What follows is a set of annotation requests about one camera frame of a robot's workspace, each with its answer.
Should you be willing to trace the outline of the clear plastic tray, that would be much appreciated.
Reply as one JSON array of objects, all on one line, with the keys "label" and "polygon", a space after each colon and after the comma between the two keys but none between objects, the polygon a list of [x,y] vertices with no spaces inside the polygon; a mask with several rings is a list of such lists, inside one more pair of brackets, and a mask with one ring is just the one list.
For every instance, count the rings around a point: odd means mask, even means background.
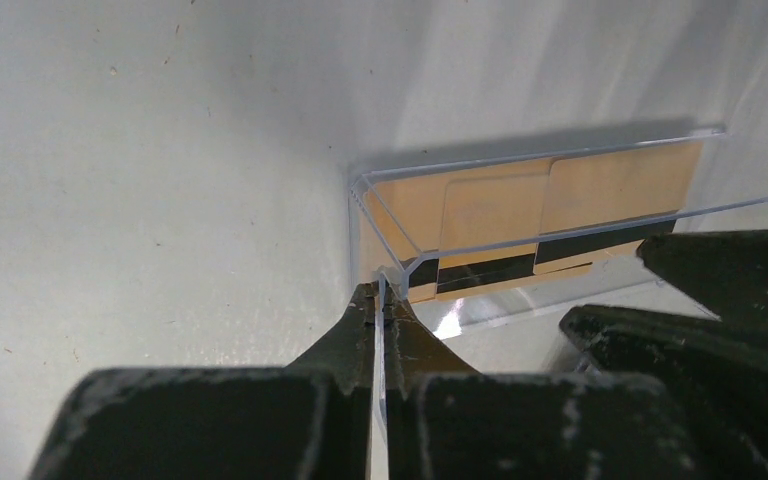
[{"label": "clear plastic tray", "polygon": [[710,316],[636,250],[768,229],[768,139],[678,126],[418,150],[353,174],[348,204],[352,281],[387,281],[481,371],[570,371],[574,306]]}]

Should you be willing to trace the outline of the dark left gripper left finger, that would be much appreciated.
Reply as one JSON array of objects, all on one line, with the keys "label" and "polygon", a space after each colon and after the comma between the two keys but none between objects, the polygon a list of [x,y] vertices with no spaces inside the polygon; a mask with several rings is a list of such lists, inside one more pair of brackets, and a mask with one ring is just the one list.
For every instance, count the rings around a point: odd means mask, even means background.
[{"label": "dark left gripper left finger", "polygon": [[98,369],[63,401],[33,479],[366,479],[378,289],[283,367]]}]

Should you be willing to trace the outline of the gold card with black stripe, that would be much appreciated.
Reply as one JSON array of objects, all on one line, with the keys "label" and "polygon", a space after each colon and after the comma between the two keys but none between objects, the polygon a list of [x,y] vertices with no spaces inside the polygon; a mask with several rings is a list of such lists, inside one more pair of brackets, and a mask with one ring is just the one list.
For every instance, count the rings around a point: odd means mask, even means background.
[{"label": "gold card with black stripe", "polygon": [[[540,233],[603,228],[631,220],[673,214],[685,200],[703,142],[685,142],[553,161],[544,199]],[[605,250],[625,253],[656,223],[624,230],[569,236],[540,242],[537,275],[590,264]]]}]

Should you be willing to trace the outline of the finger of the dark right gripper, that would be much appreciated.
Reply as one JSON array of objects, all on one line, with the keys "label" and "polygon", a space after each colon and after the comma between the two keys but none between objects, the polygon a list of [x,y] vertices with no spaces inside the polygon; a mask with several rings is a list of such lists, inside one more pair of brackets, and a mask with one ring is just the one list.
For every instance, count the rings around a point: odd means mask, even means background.
[{"label": "finger of the dark right gripper", "polygon": [[636,256],[720,320],[768,329],[768,229],[658,234]]},{"label": "finger of the dark right gripper", "polygon": [[711,477],[768,479],[768,324],[583,305],[559,328],[599,370],[659,379]]}]

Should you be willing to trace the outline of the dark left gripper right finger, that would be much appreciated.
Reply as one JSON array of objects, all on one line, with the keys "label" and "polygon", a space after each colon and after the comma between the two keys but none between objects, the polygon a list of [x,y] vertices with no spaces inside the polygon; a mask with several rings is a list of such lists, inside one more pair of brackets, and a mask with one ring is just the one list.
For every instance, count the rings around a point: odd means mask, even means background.
[{"label": "dark left gripper right finger", "polygon": [[698,479],[684,415],[640,374],[483,374],[381,288],[392,479]]}]

